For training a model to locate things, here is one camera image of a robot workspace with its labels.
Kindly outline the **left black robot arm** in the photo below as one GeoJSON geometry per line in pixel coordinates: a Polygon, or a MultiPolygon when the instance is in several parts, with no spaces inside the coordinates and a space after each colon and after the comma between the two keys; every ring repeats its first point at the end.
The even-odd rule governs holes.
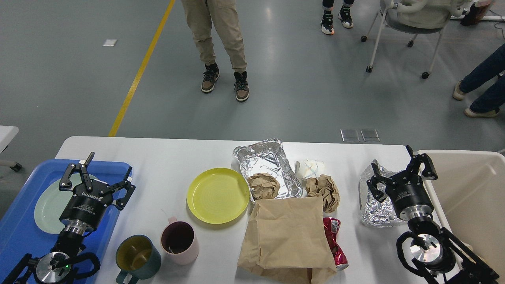
{"type": "Polygon", "coordinates": [[[31,174],[1,221],[4,284],[91,282],[135,186],[126,163],[53,159],[31,174]]]}

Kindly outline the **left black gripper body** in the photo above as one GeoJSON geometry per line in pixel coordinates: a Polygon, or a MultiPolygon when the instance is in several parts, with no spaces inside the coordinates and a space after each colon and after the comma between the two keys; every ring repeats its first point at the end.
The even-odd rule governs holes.
{"type": "Polygon", "coordinates": [[[108,184],[106,182],[92,179],[91,185],[92,192],[87,192],[84,183],[74,187],[73,195],[60,216],[60,221],[64,225],[68,225],[72,220],[77,220],[87,225],[87,232],[93,232],[97,229],[106,209],[114,199],[111,192],[99,196],[100,192],[107,190],[108,184]]]}

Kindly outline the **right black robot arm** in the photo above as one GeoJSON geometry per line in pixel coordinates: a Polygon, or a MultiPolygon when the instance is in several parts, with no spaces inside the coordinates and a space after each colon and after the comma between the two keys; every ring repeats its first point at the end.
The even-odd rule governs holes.
{"type": "Polygon", "coordinates": [[[372,163],[374,173],[367,180],[373,197],[378,202],[390,198],[397,217],[408,223],[409,231],[396,242],[402,266],[436,284],[436,275],[449,273],[456,265],[456,256],[460,256],[462,269],[451,279],[444,279],[446,284],[496,284],[499,275],[447,228],[435,223],[434,206],[423,182],[436,180],[436,170],[426,153],[414,153],[410,146],[406,150],[411,157],[406,169],[384,177],[372,163]]]}

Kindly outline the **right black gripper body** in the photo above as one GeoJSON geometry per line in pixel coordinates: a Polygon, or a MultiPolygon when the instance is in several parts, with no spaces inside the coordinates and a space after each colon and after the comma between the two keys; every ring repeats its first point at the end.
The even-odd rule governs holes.
{"type": "Polygon", "coordinates": [[[434,207],[424,188],[421,176],[410,172],[399,172],[390,177],[386,194],[391,199],[397,217],[411,220],[429,216],[434,207]]]}

